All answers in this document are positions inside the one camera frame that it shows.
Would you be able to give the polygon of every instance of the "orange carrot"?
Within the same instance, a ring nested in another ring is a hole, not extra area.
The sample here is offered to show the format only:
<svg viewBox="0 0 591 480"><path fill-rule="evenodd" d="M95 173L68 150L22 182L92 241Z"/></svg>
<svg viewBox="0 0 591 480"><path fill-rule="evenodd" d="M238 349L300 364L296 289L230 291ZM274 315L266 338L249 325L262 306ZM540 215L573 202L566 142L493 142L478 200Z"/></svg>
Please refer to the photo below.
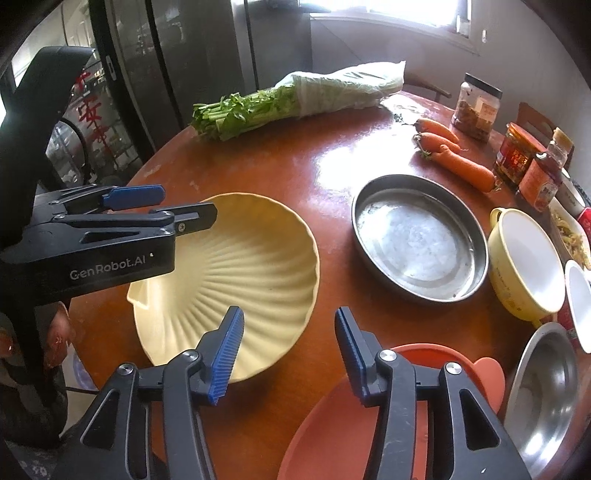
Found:
<svg viewBox="0 0 591 480"><path fill-rule="evenodd" d="M430 118L419 118L415 122L414 128L416 128L417 132L419 132L420 134L424 132L429 132L432 134L439 135L440 137L447 138L455 144L460 143L460 139L454 132L449 130L448 127L446 127L445 125L440 124L435 120L431 120Z"/></svg>
<svg viewBox="0 0 591 480"><path fill-rule="evenodd" d="M452 152L460 153L462 149L459 145L455 144L447 138L440 137L436 134L425 133L415 135L417 141L421 144L423 150L431 153L439 153L441 151L441 145L446 145Z"/></svg>
<svg viewBox="0 0 591 480"><path fill-rule="evenodd" d="M481 192L495 188L495 176L488 168L452 152L446 145L441 145L441 153L432 153L430 158Z"/></svg>

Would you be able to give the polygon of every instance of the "brown table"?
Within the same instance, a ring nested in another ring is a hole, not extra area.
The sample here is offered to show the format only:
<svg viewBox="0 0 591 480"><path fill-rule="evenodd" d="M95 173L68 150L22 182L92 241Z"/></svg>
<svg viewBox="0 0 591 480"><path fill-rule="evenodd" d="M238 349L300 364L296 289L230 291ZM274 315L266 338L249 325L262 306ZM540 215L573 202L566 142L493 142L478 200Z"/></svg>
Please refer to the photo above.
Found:
<svg viewBox="0 0 591 480"><path fill-rule="evenodd" d="M414 173L439 182L467 203L487 235L491 209L514 205L506 187L482 194L422 159L411 142L414 128L396 123L392 115L402 113L409 123L428 115L448 124L450 109L406 93L393 96L386 106L276 122L222 143L202 141L187 128L131 181L161 183L165 205L224 192L266 195L299 213L318 243L320 290L301 338L269 370L230 385L217 408L202 409L220 480L276 478L298 426L345 374L333 330L339 306L349 306L360 326L375 332L383 345L442 343L472 360L494 357L505 372L514 368L533 332L502 307L488 280L459 304L425 306L392 294L363 266L353 244L350 209L355 193L375 177ZM499 133L487 145L460 138L468 157L492 166L502 141ZM124 361L150 364L126 292L127 286L120 286L72 301L76 350L99 387ZM154 410L154 449L162 454L160 409Z"/></svg>

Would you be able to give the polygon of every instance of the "glass jar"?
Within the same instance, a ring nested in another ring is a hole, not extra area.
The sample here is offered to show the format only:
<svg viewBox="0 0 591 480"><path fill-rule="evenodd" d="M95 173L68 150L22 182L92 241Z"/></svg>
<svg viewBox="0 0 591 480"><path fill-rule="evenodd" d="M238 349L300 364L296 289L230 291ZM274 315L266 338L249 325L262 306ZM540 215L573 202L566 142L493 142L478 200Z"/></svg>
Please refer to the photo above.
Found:
<svg viewBox="0 0 591 480"><path fill-rule="evenodd" d="M510 186L517 187L536 154L545 150L529 132L519 125L507 124L507 133L496 156L495 171Z"/></svg>
<svg viewBox="0 0 591 480"><path fill-rule="evenodd" d="M487 142L501 106L503 92L466 73L452 124L476 140Z"/></svg>
<svg viewBox="0 0 591 480"><path fill-rule="evenodd" d="M538 212L543 212L562 185L562 167L566 163L573 141L560 129L543 153L538 153L519 183L519 192Z"/></svg>

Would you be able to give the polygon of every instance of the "orange plate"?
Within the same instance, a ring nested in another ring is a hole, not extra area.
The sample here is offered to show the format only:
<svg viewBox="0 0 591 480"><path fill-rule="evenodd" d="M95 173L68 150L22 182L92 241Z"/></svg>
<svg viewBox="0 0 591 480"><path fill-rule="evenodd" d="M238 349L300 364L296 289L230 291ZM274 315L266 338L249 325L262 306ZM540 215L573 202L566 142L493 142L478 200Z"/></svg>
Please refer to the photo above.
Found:
<svg viewBox="0 0 591 480"><path fill-rule="evenodd" d="M461 353L431 343L394 348L407 360L425 367L441 368L459 363L497 412L505 391L505 376L498 362L481 358L470 362ZM295 433L281 462L278 480L359 480L363 478L376 421L377 408L365 408L344 378L323 397ZM426 477L427 403L417 404L417 434L413 478Z"/></svg>

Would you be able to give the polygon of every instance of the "yellow bowl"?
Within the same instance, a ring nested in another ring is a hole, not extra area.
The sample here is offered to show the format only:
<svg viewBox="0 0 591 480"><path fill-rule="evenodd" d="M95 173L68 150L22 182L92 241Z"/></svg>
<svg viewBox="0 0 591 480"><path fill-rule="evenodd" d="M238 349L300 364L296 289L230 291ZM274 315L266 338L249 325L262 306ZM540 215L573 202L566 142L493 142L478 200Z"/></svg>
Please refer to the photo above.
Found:
<svg viewBox="0 0 591 480"><path fill-rule="evenodd" d="M134 282L139 340L154 365L195 348L230 305L245 329L230 381L252 377L295 344L314 309L320 258L312 232L293 210L267 197L210 198L217 221L176 240L175 269Z"/></svg>
<svg viewBox="0 0 591 480"><path fill-rule="evenodd" d="M521 210L495 208L488 238L489 278L503 306L521 320L540 320L560 310L562 264L542 227Z"/></svg>

